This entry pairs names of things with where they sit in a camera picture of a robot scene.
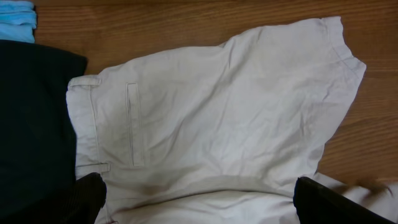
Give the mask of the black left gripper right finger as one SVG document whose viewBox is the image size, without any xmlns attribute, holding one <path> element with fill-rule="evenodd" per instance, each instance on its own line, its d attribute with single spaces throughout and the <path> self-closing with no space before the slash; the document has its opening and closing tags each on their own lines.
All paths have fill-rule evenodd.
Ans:
<svg viewBox="0 0 398 224">
<path fill-rule="evenodd" d="M 362 178 L 349 184 L 297 179 L 293 197 L 300 223 L 388 224 L 397 222 L 397 183 Z"/>
</svg>

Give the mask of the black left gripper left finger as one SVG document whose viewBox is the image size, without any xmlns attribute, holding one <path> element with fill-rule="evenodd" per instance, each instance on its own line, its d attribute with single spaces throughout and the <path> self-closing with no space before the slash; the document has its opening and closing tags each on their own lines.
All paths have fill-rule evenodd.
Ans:
<svg viewBox="0 0 398 224">
<path fill-rule="evenodd" d="M 72 188 L 51 199 L 48 223 L 94 223 L 105 204 L 106 193 L 106 184 L 99 173 L 78 179 Z"/>
</svg>

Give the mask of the beige khaki shorts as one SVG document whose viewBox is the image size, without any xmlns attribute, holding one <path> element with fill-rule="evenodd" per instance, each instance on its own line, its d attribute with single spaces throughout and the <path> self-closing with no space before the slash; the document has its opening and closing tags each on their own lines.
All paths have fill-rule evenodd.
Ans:
<svg viewBox="0 0 398 224">
<path fill-rule="evenodd" d="M 366 71 L 339 17 L 247 30 L 70 80 L 76 175 L 101 175 L 97 223 L 298 223 L 295 183 Z"/>
</svg>

